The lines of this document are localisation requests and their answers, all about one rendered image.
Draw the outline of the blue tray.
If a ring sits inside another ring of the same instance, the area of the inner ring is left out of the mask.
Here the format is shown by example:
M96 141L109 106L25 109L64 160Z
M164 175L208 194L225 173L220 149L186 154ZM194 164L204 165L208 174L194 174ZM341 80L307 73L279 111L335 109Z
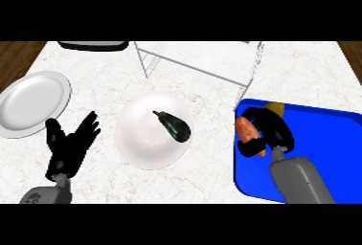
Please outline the blue tray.
M294 136L287 158L306 156L340 204L362 204L362 114L287 103L282 119ZM233 182L251 197L284 202L266 156L245 158L233 147Z

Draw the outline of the orange sweet potato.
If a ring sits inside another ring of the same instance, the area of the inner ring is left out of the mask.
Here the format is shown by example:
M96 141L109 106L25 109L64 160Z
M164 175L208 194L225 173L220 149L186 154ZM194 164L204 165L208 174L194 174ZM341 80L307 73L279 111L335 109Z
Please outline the orange sweet potato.
M266 143L260 138L260 134L253 123L245 117L239 117L235 120L235 129L239 137L238 149L245 157L257 155L259 157L266 156Z

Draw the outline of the white oval plate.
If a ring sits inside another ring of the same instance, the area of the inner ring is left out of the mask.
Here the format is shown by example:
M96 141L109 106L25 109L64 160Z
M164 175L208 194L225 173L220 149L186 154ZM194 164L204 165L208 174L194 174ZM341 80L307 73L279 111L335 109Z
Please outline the white oval plate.
M171 114L194 129L182 99L165 92L148 92L124 105L115 123L115 146L124 161L142 169L168 166L183 155L191 141L179 143L154 112Z

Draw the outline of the dark green eggplant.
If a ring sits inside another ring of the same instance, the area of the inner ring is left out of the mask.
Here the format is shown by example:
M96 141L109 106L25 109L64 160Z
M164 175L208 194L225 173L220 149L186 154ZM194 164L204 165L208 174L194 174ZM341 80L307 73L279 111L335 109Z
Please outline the dark green eggplant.
M179 143L185 143L191 137L191 128L188 123L177 118L174 115L164 111L154 111L152 114L157 116L165 130L168 131L173 139Z

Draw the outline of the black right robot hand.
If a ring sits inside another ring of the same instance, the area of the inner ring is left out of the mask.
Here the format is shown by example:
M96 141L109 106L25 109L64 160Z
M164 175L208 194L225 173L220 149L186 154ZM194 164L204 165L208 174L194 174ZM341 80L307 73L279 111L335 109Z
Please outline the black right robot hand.
M253 123L266 147L281 146L288 153L294 149L294 137L279 115L262 107L250 107L242 116Z

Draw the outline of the grey round plate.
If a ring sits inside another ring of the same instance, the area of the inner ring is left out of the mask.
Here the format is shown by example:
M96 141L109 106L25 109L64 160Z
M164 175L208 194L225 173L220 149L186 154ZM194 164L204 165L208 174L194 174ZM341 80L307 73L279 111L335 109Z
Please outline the grey round plate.
M19 139L46 128L58 118L72 94L71 82L55 71L24 76L0 93L0 137Z

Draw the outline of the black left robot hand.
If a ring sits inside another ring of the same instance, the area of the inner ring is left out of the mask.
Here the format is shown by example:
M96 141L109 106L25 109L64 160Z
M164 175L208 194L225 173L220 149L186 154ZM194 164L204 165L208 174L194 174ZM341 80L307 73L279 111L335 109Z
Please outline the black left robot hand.
M96 121L98 115L90 112L74 133L65 135L56 119L46 120L47 145L50 150L49 169L46 177L50 181L62 173L72 178L80 170L86 152L100 133Z

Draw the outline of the yellow vegetable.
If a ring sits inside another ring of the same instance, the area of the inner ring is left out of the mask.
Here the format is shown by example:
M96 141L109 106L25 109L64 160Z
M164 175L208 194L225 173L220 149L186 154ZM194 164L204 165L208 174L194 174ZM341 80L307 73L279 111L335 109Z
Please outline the yellow vegetable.
M272 110L279 117L284 115L284 103L282 102L269 102L263 105L263 107L269 110Z

